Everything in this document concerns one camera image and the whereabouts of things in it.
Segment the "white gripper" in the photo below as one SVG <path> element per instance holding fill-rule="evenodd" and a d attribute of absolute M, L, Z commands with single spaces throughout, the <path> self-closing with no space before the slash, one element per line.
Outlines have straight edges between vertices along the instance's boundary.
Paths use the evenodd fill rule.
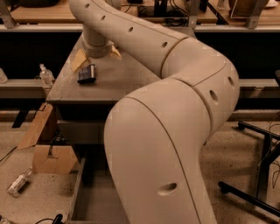
<path fill-rule="evenodd" d="M 71 62 L 71 68 L 74 73 L 90 63 L 87 56 L 95 59 L 103 58 L 107 55 L 115 60 L 123 58 L 112 41 L 85 25 L 82 32 L 82 44 L 85 52 L 83 49 L 79 49 Z"/>

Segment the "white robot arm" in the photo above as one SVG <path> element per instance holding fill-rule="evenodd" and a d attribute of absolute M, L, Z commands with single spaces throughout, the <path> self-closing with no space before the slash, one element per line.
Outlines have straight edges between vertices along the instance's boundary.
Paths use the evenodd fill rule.
<path fill-rule="evenodd" d="M 104 0 L 69 0 L 69 6 L 159 78 L 123 97 L 104 128 L 108 167 L 130 224 L 217 224 L 200 150 L 235 109 L 235 66 L 196 38 Z"/>

